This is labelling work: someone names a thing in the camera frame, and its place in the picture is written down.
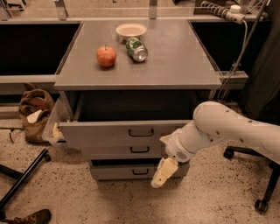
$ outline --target drawer handle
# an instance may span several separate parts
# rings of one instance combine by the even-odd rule
[[[143,171],[143,172],[138,172],[138,171],[134,171],[132,170],[133,175],[147,175],[149,173],[149,169],[147,169],[147,171]]]
[[[132,130],[129,129],[129,136],[130,137],[152,137],[153,135],[154,135],[154,129],[151,129],[150,134],[147,134],[147,135],[133,135]]]
[[[145,153],[145,152],[148,152],[149,150],[150,150],[149,146],[144,150],[133,150],[133,147],[130,147],[130,152],[132,152],[132,153]]]

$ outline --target can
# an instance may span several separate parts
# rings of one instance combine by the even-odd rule
[[[139,38],[128,38],[126,50],[129,56],[135,61],[144,61],[148,57],[148,50]]]

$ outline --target brown shoe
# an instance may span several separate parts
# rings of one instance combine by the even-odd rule
[[[1,222],[8,224],[47,224],[50,219],[51,212],[48,209],[43,209],[24,218],[15,218],[14,220],[5,219],[1,220]]]

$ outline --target apple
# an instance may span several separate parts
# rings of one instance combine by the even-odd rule
[[[116,62],[116,51],[113,47],[101,46],[97,49],[96,59],[102,67],[112,67]]]

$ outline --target white bowl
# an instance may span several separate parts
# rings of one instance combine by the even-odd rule
[[[120,24],[115,28],[117,34],[127,40],[130,37],[140,38],[145,34],[147,28],[142,24]]]

